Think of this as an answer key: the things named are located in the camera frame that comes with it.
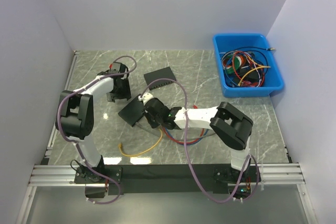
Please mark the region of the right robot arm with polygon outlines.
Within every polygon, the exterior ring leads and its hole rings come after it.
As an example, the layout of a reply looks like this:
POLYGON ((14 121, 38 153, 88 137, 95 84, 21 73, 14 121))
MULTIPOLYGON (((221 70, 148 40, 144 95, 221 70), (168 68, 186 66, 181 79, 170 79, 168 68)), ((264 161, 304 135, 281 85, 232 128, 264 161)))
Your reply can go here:
POLYGON ((213 130, 230 150, 232 178, 242 182, 249 176, 249 140, 253 121, 233 105, 221 102, 219 106, 207 109, 170 109, 149 93, 140 96, 139 101, 144 105, 144 116, 152 128, 213 130))

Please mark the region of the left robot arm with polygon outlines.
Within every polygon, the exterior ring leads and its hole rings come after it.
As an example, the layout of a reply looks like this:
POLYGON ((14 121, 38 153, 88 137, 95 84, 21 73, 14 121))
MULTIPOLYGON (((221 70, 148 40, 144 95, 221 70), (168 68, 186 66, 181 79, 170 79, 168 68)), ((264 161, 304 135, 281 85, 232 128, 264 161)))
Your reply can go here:
POLYGON ((109 69, 77 90, 64 90, 60 94, 55 127, 77 149, 82 161, 78 175, 94 183, 104 180, 106 170, 91 132, 94 126, 94 103, 106 95, 109 102, 131 98, 129 68, 113 62, 109 69))

